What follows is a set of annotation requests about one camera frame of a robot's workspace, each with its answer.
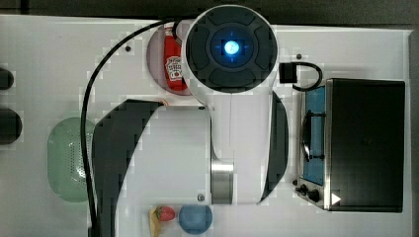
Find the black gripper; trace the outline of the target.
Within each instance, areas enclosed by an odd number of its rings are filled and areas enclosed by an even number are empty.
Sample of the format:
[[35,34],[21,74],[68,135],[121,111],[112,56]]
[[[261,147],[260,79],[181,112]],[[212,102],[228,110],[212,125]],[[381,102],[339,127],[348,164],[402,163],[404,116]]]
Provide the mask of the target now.
[[292,62],[280,64],[280,82],[281,83],[296,83],[296,65]]

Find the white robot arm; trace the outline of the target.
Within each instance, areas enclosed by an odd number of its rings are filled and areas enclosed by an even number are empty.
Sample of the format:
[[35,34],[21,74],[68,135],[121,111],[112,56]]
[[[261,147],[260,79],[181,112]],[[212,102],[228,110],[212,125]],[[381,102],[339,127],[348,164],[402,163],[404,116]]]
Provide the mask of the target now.
[[[214,204],[258,204],[288,164],[286,109],[273,87],[280,78],[279,41],[259,13],[220,5],[201,13],[183,41],[183,76],[211,122],[210,197]],[[127,100],[95,128],[93,165],[101,237],[117,237],[128,164],[159,105]]]

